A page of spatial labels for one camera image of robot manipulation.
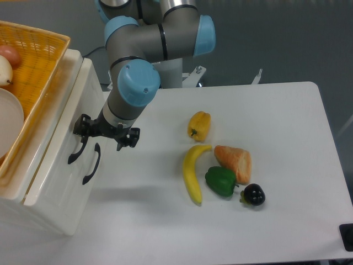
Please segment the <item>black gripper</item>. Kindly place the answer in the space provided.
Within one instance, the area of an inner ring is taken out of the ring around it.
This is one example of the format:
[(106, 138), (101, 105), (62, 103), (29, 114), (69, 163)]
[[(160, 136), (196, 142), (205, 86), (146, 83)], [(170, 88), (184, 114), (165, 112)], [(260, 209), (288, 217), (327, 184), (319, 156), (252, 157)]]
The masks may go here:
[(125, 128), (122, 124), (117, 127), (109, 124), (100, 114), (95, 120), (87, 114), (82, 114), (74, 124), (73, 133), (81, 137), (81, 143), (86, 144), (90, 137), (107, 137), (115, 139), (116, 150), (123, 147), (134, 148), (140, 139), (140, 128)]

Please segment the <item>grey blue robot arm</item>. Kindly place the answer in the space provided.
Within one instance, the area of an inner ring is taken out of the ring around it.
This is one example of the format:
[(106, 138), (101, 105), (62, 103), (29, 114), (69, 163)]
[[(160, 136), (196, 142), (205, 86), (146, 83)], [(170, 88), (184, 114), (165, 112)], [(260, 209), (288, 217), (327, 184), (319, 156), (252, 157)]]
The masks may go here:
[(96, 1), (105, 22), (105, 50), (113, 88), (96, 119), (81, 115), (73, 132), (114, 139), (117, 148), (134, 147), (133, 124), (153, 100), (161, 79), (154, 63), (200, 56), (216, 45), (213, 20), (195, 1)]

